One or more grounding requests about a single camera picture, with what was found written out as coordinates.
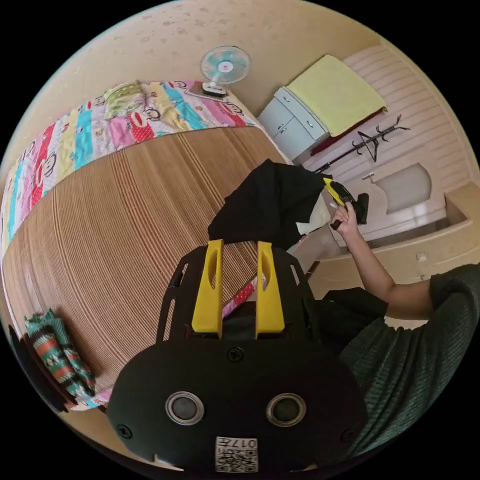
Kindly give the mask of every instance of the person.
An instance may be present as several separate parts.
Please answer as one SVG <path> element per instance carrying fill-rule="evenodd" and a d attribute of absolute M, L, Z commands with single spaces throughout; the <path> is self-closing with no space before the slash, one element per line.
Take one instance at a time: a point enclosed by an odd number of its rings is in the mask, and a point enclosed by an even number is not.
<path fill-rule="evenodd" d="M 396 284 L 360 234 L 351 203 L 337 208 L 335 220 L 341 221 L 337 231 L 355 261 L 367 293 L 362 292 L 370 295 L 369 305 L 380 300 L 384 302 L 381 313 L 389 317 L 428 320 L 415 329 L 395 329 L 380 314 L 357 328 L 339 352 L 362 391 L 368 412 L 367 424 L 345 456 L 348 459 L 404 432 L 448 384 L 479 321 L 480 264 L 462 265 L 412 284 Z"/>

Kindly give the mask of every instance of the green patterned pillow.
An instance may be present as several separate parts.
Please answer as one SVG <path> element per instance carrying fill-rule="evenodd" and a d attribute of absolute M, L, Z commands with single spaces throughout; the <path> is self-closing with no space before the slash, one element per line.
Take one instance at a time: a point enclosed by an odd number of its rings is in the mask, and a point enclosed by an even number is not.
<path fill-rule="evenodd" d="M 105 119 L 126 117 L 135 111 L 142 111 L 147 106 L 147 97 L 138 81 L 121 83 L 109 88 L 104 94 Z"/>

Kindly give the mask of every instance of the screw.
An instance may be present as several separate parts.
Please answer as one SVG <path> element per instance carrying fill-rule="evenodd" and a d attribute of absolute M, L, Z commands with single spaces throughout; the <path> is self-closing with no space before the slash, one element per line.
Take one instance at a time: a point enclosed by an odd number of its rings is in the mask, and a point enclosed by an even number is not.
<path fill-rule="evenodd" d="M 354 430 L 352 428 L 347 428 L 340 436 L 340 441 L 348 443 L 352 441 L 354 436 Z"/>
<path fill-rule="evenodd" d="M 240 362 L 244 358 L 244 351 L 241 348 L 234 346 L 228 351 L 226 356 L 231 362 Z"/>
<path fill-rule="evenodd" d="M 132 438 L 132 431 L 126 425 L 123 425 L 122 423 L 120 425 L 116 426 L 116 431 L 125 440 L 128 440 L 128 439 Z"/>

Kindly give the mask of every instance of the electric fan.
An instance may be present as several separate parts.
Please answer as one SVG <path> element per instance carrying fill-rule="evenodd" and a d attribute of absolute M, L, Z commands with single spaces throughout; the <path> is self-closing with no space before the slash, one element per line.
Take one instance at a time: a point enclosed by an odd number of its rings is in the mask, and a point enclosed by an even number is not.
<path fill-rule="evenodd" d="M 237 46 L 218 46 L 203 56 L 201 72 L 210 82 L 203 82 L 206 95 L 224 97 L 227 91 L 220 85 L 232 84 L 243 79 L 250 69 L 250 55 Z"/>

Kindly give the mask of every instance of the dark green shirt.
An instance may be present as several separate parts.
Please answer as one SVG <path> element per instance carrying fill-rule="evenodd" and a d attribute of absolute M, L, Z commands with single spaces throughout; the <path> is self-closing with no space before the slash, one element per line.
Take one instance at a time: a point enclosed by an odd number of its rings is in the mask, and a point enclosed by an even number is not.
<path fill-rule="evenodd" d="M 368 422 L 348 457 L 409 428 L 433 404 L 465 355 L 480 317 L 480 264 L 430 279 L 434 312 L 414 330 L 379 318 L 341 352 L 363 393 Z"/>

